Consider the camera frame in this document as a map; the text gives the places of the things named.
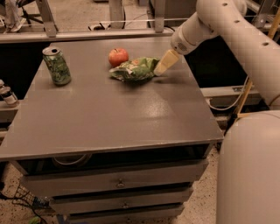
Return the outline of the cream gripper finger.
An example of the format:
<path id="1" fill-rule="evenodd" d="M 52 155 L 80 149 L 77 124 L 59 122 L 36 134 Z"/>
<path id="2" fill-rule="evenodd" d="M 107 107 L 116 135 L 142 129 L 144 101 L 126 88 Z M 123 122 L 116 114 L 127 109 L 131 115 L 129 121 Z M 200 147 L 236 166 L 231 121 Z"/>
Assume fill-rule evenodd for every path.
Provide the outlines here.
<path id="1" fill-rule="evenodd" d="M 164 56 L 157 63 L 154 69 L 154 74 L 156 76 L 162 75 L 166 70 L 172 67 L 178 60 L 179 60 L 179 54 L 175 50 L 170 49 L 166 51 Z"/>

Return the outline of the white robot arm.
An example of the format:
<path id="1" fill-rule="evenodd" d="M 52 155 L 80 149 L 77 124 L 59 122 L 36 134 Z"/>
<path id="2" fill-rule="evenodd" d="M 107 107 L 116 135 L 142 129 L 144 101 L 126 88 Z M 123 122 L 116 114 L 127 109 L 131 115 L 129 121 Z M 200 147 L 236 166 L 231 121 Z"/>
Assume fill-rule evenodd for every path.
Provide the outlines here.
<path id="1" fill-rule="evenodd" d="M 245 19 L 246 10 L 246 0 L 197 0 L 155 73 L 223 39 L 252 86 L 220 146 L 216 224 L 280 224 L 280 46 Z"/>

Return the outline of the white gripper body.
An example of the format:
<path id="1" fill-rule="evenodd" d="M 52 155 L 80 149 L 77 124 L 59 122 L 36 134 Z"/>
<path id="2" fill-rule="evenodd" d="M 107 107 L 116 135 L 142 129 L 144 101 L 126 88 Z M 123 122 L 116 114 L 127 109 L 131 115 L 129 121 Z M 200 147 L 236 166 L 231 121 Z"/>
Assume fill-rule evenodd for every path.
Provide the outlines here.
<path id="1" fill-rule="evenodd" d="M 203 24 L 198 14 L 194 13 L 173 33 L 171 47 L 178 54 L 187 55 L 202 42 L 217 36 L 217 32 Z"/>

